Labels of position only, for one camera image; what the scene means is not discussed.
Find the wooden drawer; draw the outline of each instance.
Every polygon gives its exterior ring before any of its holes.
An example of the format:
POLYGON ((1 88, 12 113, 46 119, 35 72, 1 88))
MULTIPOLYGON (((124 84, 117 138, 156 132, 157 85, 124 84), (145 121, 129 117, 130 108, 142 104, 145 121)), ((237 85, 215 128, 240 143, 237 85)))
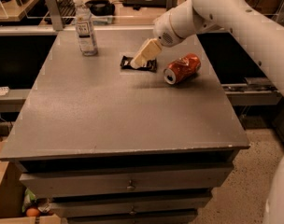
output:
POLYGON ((23 174, 21 182, 37 198, 86 196, 170 189, 218 187, 231 163, 147 166, 122 169, 23 174))
POLYGON ((175 190, 85 197, 83 200, 89 201, 82 202, 73 202, 73 199, 69 202, 67 199, 63 203, 52 203, 50 209, 59 217, 136 215, 156 211, 197 209, 204 207, 210 199, 211 194, 208 190, 175 190))
POLYGON ((67 220, 68 224, 183 224, 193 221, 196 217, 196 210, 180 210, 135 216, 76 217, 67 220))

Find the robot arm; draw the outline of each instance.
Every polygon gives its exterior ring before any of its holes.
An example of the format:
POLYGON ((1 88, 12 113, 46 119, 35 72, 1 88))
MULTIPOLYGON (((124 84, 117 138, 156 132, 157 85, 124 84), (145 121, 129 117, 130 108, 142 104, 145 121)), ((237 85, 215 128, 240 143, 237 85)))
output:
POLYGON ((158 18, 153 33, 163 46, 172 47, 215 26, 232 34, 284 96, 284 27, 245 0, 188 0, 158 18))

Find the floor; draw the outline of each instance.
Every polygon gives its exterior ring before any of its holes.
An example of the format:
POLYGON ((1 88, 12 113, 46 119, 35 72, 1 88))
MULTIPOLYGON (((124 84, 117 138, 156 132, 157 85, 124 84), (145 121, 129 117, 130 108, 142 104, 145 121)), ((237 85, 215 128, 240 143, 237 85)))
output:
POLYGON ((191 224, 263 223, 265 201, 284 148, 272 129, 247 128, 251 143, 234 160, 234 170, 191 224))

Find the red can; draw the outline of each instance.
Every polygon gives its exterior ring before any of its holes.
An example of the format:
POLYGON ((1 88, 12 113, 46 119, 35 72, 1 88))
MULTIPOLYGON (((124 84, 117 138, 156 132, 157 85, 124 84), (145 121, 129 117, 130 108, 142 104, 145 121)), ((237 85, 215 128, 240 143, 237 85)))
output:
POLYGON ((170 85, 177 84, 192 74, 195 74, 200 67, 199 58, 195 54, 189 53, 168 64, 167 68, 163 71, 164 80, 170 85))

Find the plastic bottle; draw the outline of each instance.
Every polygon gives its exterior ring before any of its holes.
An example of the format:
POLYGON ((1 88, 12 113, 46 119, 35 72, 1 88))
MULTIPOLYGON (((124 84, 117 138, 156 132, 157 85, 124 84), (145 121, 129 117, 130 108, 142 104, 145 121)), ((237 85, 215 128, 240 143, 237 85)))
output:
POLYGON ((80 50, 85 56, 98 52, 95 32, 92 24, 92 13, 83 0, 73 0, 76 7, 76 31, 80 50))

